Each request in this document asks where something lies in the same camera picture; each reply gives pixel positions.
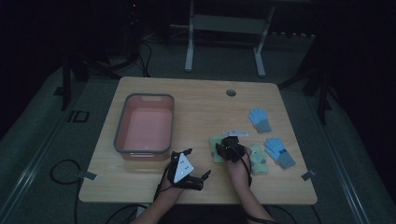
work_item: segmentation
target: gray carpet floor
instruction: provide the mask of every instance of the gray carpet floor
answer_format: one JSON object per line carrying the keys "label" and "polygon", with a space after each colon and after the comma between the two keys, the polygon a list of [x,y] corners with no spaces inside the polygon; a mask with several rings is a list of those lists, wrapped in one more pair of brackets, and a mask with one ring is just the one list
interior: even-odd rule
{"label": "gray carpet floor", "polygon": [[[269,35],[262,53],[267,76],[258,77],[252,48],[246,43],[230,45],[221,41],[228,39],[208,42],[207,38],[199,37],[192,71],[185,73],[185,33],[175,31],[170,42],[162,42],[156,35],[147,36],[145,40],[152,53],[148,72],[152,78],[279,84],[295,75],[312,43],[312,38],[303,36]],[[149,48],[142,46],[141,55],[146,60]],[[142,69],[139,64],[133,64],[117,73],[141,77]],[[316,116],[318,96],[304,96],[304,83],[304,80],[295,83],[282,90],[281,94],[307,168],[318,173],[312,179],[318,195],[318,202],[313,207],[322,223],[395,223],[395,204],[376,174],[347,113],[329,97],[332,110],[326,111],[328,124],[322,125]],[[50,169],[64,159],[77,161],[82,170],[88,168],[117,84],[116,80],[96,76],[92,76],[88,83],[74,81],[72,102],[65,111],[60,110],[62,98],[53,95],[55,89],[62,85],[61,69],[43,84],[0,143],[2,223],[74,222],[77,184],[53,182]],[[85,123],[67,122],[72,110],[90,112],[89,119]],[[340,164],[334,162],[334,151],[346,175],[340,174]],[[15,190],[21,177],[29,172],[32,174],[25,181],[27,186]],[[62,170],[63,177],[69,179],[75,173],[76,168],[72,164]],[[352,191],[346,182],[351,183]],[[359,200],[351,202],[350,192],[354,192]],[[124,205],[127,204],[78,202],[78,223],[106,223]],[[280,206],[292,214],[297,223],[318,223],[311,206]],[[360,206],[363,215],[356,214],[354,206]],[[117,214],[111,223],[122,223],[134,209]],[[280,223],[293,223],[279,208],[270,206],[270,211]]]}

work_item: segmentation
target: table top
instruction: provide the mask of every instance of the table top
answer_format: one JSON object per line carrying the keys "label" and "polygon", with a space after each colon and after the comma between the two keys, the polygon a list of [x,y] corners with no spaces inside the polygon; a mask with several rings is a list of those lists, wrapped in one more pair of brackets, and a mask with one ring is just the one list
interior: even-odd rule
{"label": "table top", "polygon": [[[234,90],[230,97],[227,90]],[[123,77],[109,108],[88,171],[95,181],[84,180],[79,198],[83,202],[151,203],[167,161],[126,161],[113,146],[125,99],[131,93],[168,93],[175,98],[173,137],[170,151],[192,148],[187,156],[194,166],[192,176],[211,170],[204,188],[188,189],[177,203],[239,203],[223,163],[214,163],[209,139],[234,129],[248,132],[241,145],[259,145],[267,138],[281,138],[296,161],[287,170],[267,156],[268,174],[253,175],[251,189],[266,204],[313,204],[317,195],[291,127],[288,113],[275,84],[152,77]],[[272,131],[257,133],[248,119],[253,108],[266,110]]]}

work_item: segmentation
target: pink plastic bin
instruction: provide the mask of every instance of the pink plastic bin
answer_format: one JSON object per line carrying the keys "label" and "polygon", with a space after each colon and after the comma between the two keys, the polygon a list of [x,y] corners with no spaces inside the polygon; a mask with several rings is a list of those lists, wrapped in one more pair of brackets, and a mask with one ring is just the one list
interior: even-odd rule
{"label": "pink plastic bin", "polygon": [[175,99],[169,94],[134,93],[126,98],[114,140],[125,160],[169,158]]}

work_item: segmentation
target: dark background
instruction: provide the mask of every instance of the dark background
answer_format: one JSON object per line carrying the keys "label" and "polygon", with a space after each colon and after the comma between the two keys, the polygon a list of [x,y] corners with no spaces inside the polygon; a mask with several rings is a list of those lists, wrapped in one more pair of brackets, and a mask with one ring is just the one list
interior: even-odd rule
{"label": "dark background", "polygon": [[[240,1],[197,6],[207,13],[262,16]],[[189,1],[0,2],[0,137],[41,87],[78,51],[106,62],[124,23],[139,19],[168,37],[169,24],[188,24]],[[131,12],[136,18],[131,19]],[[271,32],[317,35],[310,57],[330,69],[330,83],[396,199],[396,5],[393,1],[277,3]]]}

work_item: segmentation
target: black camera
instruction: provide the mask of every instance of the black camera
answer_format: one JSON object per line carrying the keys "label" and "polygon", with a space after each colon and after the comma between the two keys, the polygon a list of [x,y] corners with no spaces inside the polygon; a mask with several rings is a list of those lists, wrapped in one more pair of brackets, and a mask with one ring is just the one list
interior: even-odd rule
{"label": "black camera", "polygon": [[216,143],[216,151],[224,160],[236,162],[245,155],[245,147],[238,143],[237,136],[223,138],[221,144]]}

